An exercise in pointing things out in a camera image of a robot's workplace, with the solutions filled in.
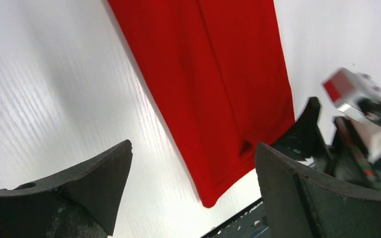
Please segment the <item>red t shirt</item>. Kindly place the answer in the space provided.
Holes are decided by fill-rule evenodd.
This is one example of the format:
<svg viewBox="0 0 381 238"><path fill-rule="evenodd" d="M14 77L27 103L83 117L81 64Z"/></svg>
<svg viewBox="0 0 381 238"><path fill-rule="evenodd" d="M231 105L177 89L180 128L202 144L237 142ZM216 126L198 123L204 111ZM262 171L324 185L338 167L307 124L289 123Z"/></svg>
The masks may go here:
<svg viewBox="0 0 381 238"><path fill-rule="evenodd" d="M204 207L295 121L271 0L109 5Z"/></svg>

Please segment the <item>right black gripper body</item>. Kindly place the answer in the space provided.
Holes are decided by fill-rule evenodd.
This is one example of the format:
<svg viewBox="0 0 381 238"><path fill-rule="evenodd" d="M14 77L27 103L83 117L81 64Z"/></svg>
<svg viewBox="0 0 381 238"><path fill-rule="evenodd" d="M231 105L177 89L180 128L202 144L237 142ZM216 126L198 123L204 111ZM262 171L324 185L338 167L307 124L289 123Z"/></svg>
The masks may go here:
<svg viewBox="0 0 381 238"><path fill-rule="evenodd" d="M334 125L333 141L326 144L330 161L314 159L317 168L339 180L381 191L381 158L368 162L367 150L347 116L335 117Z"/></svg>

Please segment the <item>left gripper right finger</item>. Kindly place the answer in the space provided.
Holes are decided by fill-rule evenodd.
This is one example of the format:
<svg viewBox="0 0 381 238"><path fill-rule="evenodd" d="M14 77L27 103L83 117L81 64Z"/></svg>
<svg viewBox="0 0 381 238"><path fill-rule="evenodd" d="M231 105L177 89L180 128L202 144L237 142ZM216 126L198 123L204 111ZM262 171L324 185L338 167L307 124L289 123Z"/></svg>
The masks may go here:
<svg viewBox="0 0 381 238"><path fill-rule="evenodd" d="M259 143L258 183L275 238L381 238L381 192L338 180Z"/></svg>

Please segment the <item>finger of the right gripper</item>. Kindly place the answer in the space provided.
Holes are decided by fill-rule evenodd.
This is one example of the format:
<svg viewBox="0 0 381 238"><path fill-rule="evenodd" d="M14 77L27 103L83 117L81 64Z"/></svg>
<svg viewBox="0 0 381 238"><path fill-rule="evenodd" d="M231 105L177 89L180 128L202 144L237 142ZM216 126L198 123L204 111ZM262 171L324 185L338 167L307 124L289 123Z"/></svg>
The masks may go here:
<svg viewBox="0 0 381 238"><path fill-rule="evenodd" d="M296 122L272 144L272 148L296 161L313 158L330 161L330 152L318 127L321 104L310 97Z"/></svg>

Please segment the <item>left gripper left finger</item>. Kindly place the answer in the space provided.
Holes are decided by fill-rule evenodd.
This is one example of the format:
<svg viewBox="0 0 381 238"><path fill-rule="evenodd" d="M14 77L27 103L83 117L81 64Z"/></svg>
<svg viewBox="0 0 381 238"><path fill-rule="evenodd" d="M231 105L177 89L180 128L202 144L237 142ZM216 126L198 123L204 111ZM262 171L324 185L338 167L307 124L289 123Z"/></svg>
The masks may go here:
<svg viewBox="0 0 381 238"><path fill-rule="evenodd" d="M53 175L0 189L0 238L111 236L131 162L125 140Z"/></svg>

